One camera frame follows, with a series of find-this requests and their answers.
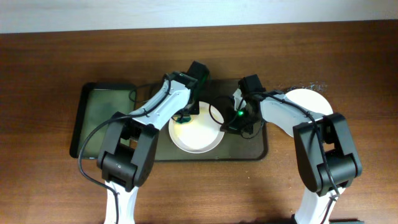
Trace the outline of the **green and yellow sponge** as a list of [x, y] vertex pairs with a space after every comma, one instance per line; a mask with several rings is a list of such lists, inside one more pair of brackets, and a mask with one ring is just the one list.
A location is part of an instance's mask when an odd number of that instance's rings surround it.
[[174, 120], [176, 123], [178, 123], [178, 124], [187, 124], [187, 123], [189, 123], [189, 122], [192, 121], [190, 115], [187, 115], [187, 116], [185, 116], [185, 115], [180, 115], [180, 116], [174, 118], [173, 120]]

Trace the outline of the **white plate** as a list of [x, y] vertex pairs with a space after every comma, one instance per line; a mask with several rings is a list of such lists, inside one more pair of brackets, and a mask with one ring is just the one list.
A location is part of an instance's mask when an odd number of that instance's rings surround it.
[[[322, 119], [324, 115], [333, 114], [329, 102], [321, 94], [308, 89], [296, 89], [285, 94], [282, 98], [301, 107], [309, 112], [315, 121]], [[282, 103], [283, 112], [279, 114], [277, 125], [290, 137], [293, 137], [293, 127], [301, 123], [310, 123], [311, 120], [299, 109]]]
[[216, 123], [211, 115], [218, 122], [223, 123], [221, 113], [209, 104], [199, 102], [200, 112], [198, 115], [191, 115], [191, 120], [180, 124], [173, 119], [169, 120], [169, 135], [172, 142], [181, 150], [192, 154], [201, 154], [214, 149], [223, 139], [224, 132], [220, 131], [221, 125]]

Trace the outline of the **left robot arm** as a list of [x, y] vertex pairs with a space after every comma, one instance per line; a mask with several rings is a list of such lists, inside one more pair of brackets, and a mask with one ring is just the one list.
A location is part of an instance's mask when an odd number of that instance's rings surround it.
[[152, 170], [160, 130], [176, 113], [192, 108], [207, 78], [208, 72], [166, 74], [147, 103], [103, 123], [106, 132], [96, 165], [108, 194], [106, 223], [134, 223], [137, 191]]

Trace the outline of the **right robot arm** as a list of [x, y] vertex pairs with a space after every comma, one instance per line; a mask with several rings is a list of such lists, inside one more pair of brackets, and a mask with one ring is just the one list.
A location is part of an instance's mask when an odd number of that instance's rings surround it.
[[252, 133], [257, 123], [272, 123], [292, 136], [300, 178], [305, 186], [301, 204], [290, 223], [329, 223], [341, 194], [363, 171], [346, 118], [317, 113], [281, 91], [237, 90], [231, 119], [220, 130]]

